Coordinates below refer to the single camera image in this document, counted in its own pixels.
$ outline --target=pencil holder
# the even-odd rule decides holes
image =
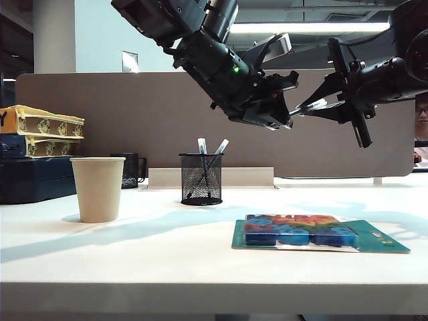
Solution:
[[[181,203],[220,204],[223,154],[182,153],[179,156],[181,156]]]

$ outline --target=paper cup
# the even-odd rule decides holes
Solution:
[[[71,158],[78,192],[80,221],[117,219],[124,157]]]

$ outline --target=desk partition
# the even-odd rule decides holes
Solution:
[[[332,70],[298,72],[298,89],[286,92],[289,110]],[[18,104],[85,118],[86,155],[135,151],[149,167],[180,167],[178,154],[196,152],[205,137],[209,152],[229,139],[224,167],[274,167],[277,177],[403,176],[413,168],[413,102],[379,106],[367,121],[374,142],[361,149],[350,123],[305,116],[291,130],[271,131],[230,122],[184,72],[28,74],[16,90]]]

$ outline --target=ceiling light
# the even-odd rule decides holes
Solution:
[[[381,32],[390,27],[389,23],[236,23],[231,33],[346,33]]]

